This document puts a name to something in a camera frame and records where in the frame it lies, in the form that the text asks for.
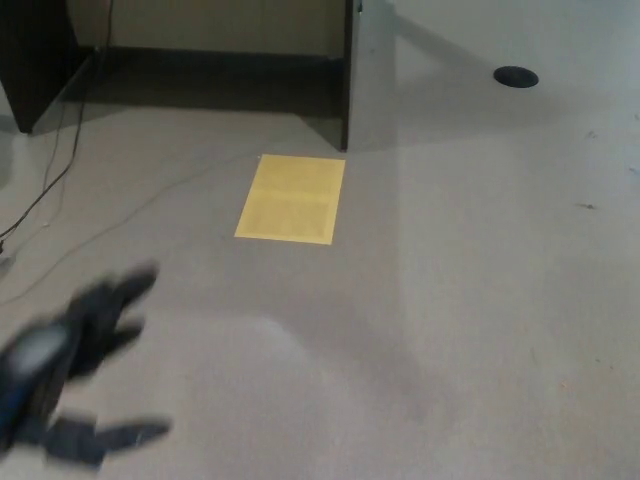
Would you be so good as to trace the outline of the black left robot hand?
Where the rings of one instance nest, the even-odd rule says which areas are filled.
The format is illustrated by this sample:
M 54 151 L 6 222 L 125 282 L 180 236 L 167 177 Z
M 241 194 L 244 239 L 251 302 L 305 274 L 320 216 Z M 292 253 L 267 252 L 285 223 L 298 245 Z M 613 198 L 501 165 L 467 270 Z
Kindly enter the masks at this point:
M 141 418 L 99 430 L 91 417 L 53 415 L 65 385 L 92 375 L 135 341 L 141 321 L 118 325 L 154 286 L 159 269 L 139 266 L 76 292 L 65 309 L 19 330 L 1 349 L 1 452 L 39 449 L 46 458 L 91 470 L 110 454 L 143 447 L 170 432 L 165 418 Z

